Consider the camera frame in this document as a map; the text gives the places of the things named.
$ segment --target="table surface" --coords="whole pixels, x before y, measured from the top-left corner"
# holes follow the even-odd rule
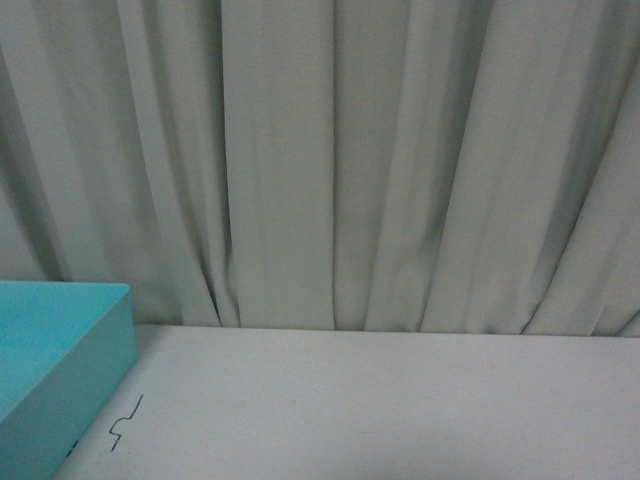
[[[640,478],[640,339],[136,335],[56,480]]]

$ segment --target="curtain fold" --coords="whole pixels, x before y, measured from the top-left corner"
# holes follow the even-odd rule
[[[640,4],[0,3],[0,277],[138,322],[640,333]]]

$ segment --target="curtain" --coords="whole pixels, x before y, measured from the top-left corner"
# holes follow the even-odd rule
[[[0,3],[0,277],[141,323],[640,335],[640,3]]]

